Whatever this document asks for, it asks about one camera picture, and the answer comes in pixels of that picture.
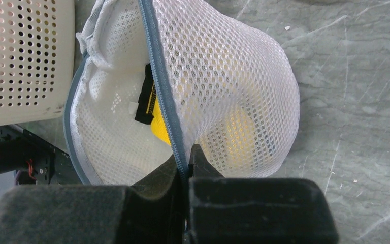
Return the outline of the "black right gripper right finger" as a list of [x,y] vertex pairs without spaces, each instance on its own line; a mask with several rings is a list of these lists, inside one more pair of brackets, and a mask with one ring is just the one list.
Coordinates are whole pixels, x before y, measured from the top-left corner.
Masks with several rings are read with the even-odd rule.
[[191,243],[338,243],[320,187],[304,178],[226,178],[200,145],[190,153]]

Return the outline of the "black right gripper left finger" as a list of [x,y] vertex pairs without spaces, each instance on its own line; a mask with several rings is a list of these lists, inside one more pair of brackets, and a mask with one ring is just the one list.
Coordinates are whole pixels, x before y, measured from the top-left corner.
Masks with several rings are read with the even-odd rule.
[[0,243],[181,243],[170,157],[131,186],[17,186],[0,199]]

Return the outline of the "black bra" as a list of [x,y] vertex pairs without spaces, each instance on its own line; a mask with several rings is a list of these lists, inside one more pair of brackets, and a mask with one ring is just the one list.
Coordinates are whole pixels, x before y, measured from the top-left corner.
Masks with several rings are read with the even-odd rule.
[[145,125],[150,125],[151,131],[155,137],[165,144],[171,145],[165,121],[161,113],[151,64],[145,66],[145,78],[138,98],[135,120]]

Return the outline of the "white mesh laundry bag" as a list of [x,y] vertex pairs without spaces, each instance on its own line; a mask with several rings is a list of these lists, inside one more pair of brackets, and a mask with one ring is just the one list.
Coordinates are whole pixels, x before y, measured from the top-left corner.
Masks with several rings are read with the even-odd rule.
[[[170,156],[188,177],[195,144],[226,177],[264,178],[281,167],[300,95],[266,33],[205,1],[96,1],[76,37],[83,61],[64,131],[82,183],[131,185]],[[147,64],[170,146],[135,120]]]

